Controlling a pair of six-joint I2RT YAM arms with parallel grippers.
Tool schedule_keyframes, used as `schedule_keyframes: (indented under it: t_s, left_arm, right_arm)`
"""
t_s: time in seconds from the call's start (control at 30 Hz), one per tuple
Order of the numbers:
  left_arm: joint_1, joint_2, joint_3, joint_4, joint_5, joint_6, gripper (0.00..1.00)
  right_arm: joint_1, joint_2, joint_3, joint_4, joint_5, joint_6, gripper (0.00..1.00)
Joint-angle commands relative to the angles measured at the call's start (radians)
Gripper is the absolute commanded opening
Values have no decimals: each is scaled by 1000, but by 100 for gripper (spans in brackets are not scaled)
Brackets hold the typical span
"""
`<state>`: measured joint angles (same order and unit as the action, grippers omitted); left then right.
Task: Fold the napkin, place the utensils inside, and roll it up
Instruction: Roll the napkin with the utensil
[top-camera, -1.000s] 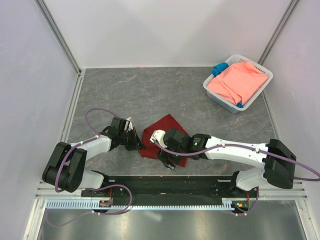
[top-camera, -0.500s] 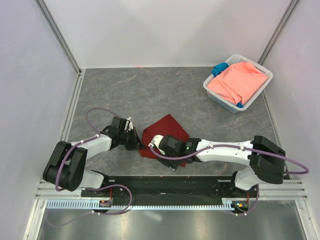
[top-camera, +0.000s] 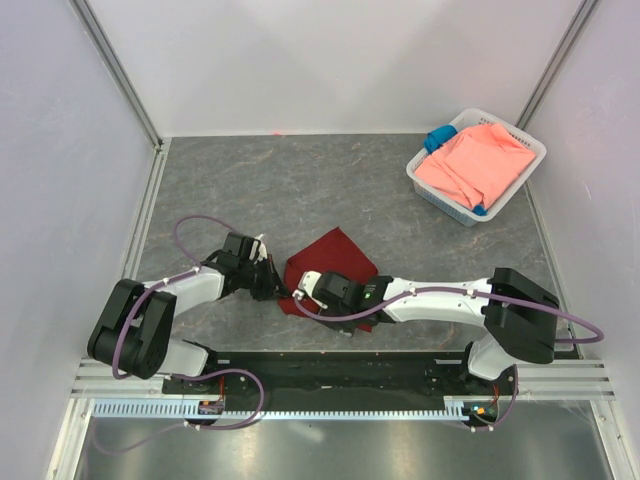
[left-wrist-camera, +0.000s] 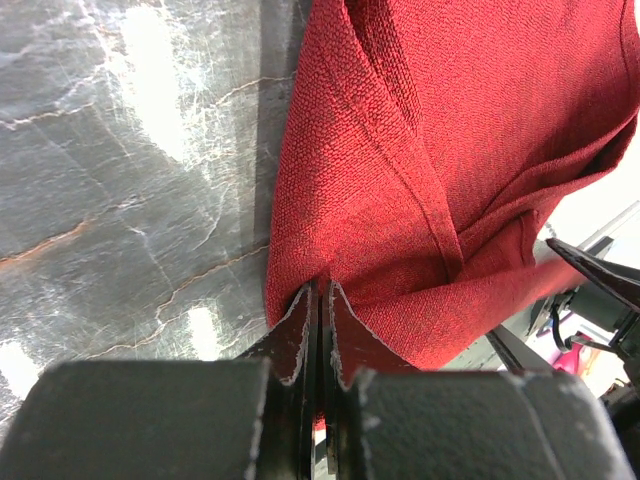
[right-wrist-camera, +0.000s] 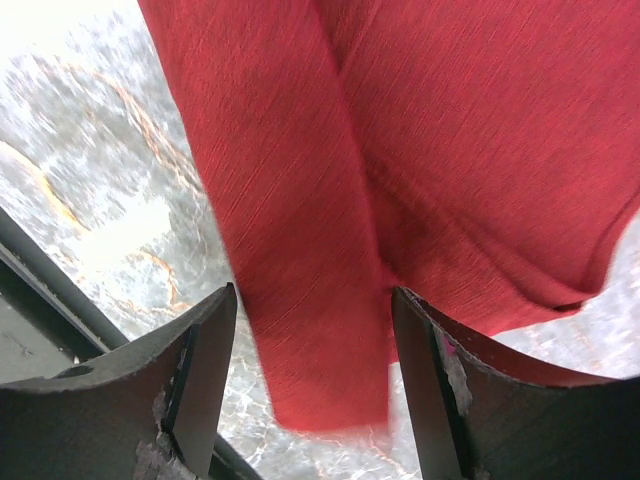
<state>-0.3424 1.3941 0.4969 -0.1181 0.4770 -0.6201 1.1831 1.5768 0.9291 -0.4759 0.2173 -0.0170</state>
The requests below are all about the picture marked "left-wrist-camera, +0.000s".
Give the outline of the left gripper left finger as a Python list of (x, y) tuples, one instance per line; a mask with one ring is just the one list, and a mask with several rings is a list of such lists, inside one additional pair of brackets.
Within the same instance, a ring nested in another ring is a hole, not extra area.
[(284, 317), (240, 357), (245, 479), (311, 479), (317, 404), (318, 291), (303, 285)]

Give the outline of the dark red cloth napkin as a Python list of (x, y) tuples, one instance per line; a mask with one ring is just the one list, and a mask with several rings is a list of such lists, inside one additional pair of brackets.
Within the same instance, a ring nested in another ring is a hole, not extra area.
[(578, 275), (533, 245), (636, 130), (630, 1), (316, 1), (275, 187), (270, 325), (307, 281), (422, 369)]

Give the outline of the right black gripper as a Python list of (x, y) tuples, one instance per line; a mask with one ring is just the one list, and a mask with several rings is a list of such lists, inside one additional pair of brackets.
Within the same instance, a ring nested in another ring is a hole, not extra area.
[[(549, 239), (547, 245), (585, 282), (537, 301), (531, 310), (530, 333), (551, 333), (556, 347), (569, 352), (574, 345), (614, 353), (622, 360), (639, 357), (639, 270), (612, 263), (568, 243)], [(582, 331), (563, 337), (561, 324), (578, 316), (612, 337), (606, 343)], [(506, 327), (486, 334), (492, 348), (510, 372), (549, 372), (550, 364)]]

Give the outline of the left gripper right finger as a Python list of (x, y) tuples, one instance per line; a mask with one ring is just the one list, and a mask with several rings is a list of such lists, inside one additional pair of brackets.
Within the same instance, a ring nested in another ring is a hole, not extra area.
[(366, 479), (366, 389), (379, 373), (414, 374), (419, 370), (355, 315), (335, 281), (322, 294), (320, 320), (328, 468), (338, 479)]

